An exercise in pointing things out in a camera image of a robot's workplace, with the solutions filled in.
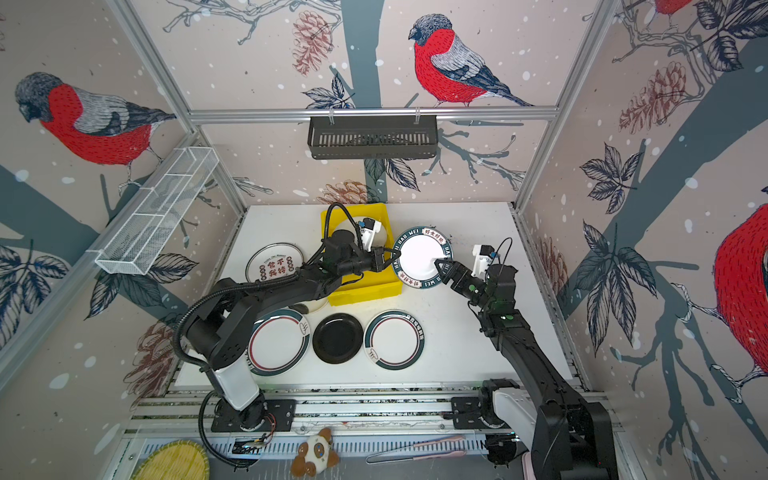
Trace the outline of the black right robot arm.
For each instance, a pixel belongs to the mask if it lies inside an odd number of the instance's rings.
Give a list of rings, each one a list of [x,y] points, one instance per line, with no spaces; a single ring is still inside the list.
[[[617,479],[613,427],[605,407],[587,401],[564,379],[516,308],[517,270],[496,263],[489,245],[482,275],[456,260],[437,259],[439,279],[477,307],[481,332],[511,364],[533,404],[533,430],[522,435],[536,479]]]

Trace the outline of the white plate green lettered rim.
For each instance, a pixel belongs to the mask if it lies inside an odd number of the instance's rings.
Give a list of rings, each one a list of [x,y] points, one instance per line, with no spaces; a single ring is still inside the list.
[[[394,248],[400,256],[393,263],[398,279],[414,289],[430,289],[441,282],[436,260],[450,260],[453,249],[447,236],[434,227],[417,226],[398,237]]]

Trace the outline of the white plate red Chinese characters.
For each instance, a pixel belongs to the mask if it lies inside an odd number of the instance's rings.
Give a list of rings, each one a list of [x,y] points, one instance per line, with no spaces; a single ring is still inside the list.
[[[248,260],[245,278],[249,283],[264,282],[293,275],[304,262],[303,252],[288,242],[262,247]]]

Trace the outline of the black round plate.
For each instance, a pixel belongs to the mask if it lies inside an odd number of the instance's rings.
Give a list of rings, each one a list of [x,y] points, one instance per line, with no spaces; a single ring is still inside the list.
[[[312,345],[316,356],[323,362],[338,365],[351,360],[363,344],[360,321],[347,313],[334,313],[315,328]]]

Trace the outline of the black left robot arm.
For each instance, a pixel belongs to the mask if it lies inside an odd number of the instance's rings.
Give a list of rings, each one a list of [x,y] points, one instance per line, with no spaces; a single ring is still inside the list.
[[[171,345],[180,361],[193,364],[208,378],[212,390],[234,412],[237,428],[257,430],[267,418],[266,400],[252,377],[244,355],[254,324],[267,314],[292,305],[320,300],[345,285],[343,278],[362,279],[379,273],[401,256],[394,248],[370,246],[362,230],[375,222],[354,220],[348,208],[331,204],[321,244],[294,273],[251,283],[225,278],[180,317]]]

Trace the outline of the large cream plate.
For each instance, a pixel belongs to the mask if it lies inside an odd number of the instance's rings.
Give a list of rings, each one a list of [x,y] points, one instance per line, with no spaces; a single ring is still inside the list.
[[[348,231],[352,235],[352,243],[354,245],[357,244],[357,235],[356,231],[354,230],[353,226],[348,223],[342,224],[339,228],[337,228],[337,231]],[[373,247],[384,247],[387,242],[387,231],[384,227],[382,227],[382,230],[380,234],[376,237],[376,241],[374,243]]]

